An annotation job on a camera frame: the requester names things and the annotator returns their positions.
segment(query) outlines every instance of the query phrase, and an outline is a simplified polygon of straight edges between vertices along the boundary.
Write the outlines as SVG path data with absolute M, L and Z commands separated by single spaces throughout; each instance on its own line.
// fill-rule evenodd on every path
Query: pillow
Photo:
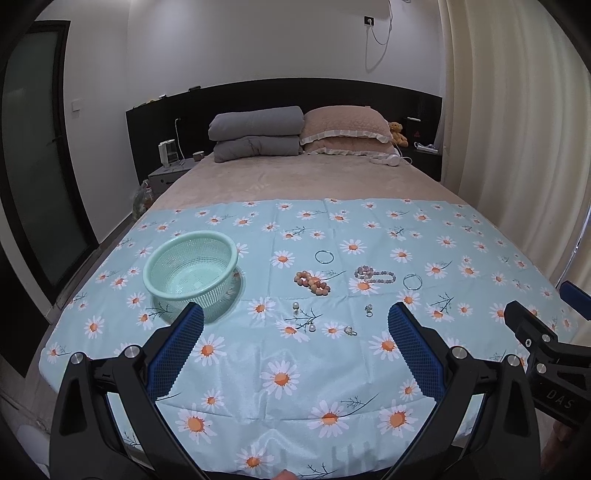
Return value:
M 242 137 L 237 140 L 218 142 L 213 147 L 216 163 L 259 155 L 291 157 L 299 155 L 299 153 L 300 143 L 297 135 L 292 137 Z
M 298 106 L 220 113 L 209 125 L 209 139 L 222 142 L 250 135 L 299 135 L 302 128 L 304 114 Z
M 304 122 L 301 145 L 327 137 L 375 138 L 382 143 L 392 140 L 388 122 L 366 106 L 324 106 L 305 114 Z
M 309 154 L 388 156 L 396 153 L 390 142 L 382 143 L 375 138 L 328 137 L 304 145 Z

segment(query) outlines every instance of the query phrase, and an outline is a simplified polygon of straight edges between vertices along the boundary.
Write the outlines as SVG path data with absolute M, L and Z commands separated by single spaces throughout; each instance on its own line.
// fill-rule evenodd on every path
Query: blue gripper pad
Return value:
M 152 401 L 168 395 L 179 372 L 203 333 L 203 309 L 183 310 L 170 327 L 172 333 L 148 365 L 146 392 Z
M 443 366 L 419 329 L 422 327 L 405 306 L 398 303 L 392 305 L 388 313 L 390 335 L 423 395 L 439 402 L 446 392 Z
M 560 286 L 560 298 L 574 308 L 585 320 L 591 320 L 591 297 L 569 281 Z

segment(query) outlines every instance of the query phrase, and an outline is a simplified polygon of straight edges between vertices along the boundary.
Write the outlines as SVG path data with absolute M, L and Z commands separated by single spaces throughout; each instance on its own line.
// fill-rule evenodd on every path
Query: bedsheet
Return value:
M 466 205 L 325 199 L 149 210 L 48 340 L 40 371 L 55 390 L 71 353 L 117 355 L 174 318 L 147 294 L 142 269 L 164 241 L 199 229 L 228 234 L 238 267 L 157 405 L 207 471 L 269 478 L 287 468 L 322 478 L 394 464 L 434 407 L 388 333 L 396 301 L 450 346 L 483 359 L 515 353 L 524 366 L 527 351 L 503 322 L 508 302 L 519 300 L 563 342 L 576 330 L 550 283 Z M 377 282 L 356 276 L 364 265 L 379 273 Z M 295 283 L 303 270 L 326 280 L 330 293 L 318 297 Z M 123 438 L 135 445 L 116 395 L 111 401 Z M 475 400 L 460 434 L 477 409 Z

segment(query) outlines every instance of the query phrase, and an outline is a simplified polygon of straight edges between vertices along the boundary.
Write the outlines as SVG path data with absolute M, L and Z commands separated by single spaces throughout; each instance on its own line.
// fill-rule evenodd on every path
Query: sliding door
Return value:
M 29 269 L 54 303 L 98 246 L 66 139 L 68 21 L 35 22 L 0 72 L 0 198 Z

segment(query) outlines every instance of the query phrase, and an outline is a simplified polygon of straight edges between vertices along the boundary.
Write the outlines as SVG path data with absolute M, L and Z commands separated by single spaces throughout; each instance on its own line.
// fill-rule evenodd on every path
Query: gray pillow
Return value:
M 222 142 L 249 135 L 299 135 L 303 128 L 304 114 L 298 106 L 220 113 L 209 125 L 209 139 Z
M 218 142 L 213 149 L 216 163 L 223 163 L 237 158 L 291 157 L 300 152 L 300 137 L 242 137 L 237 140 Z

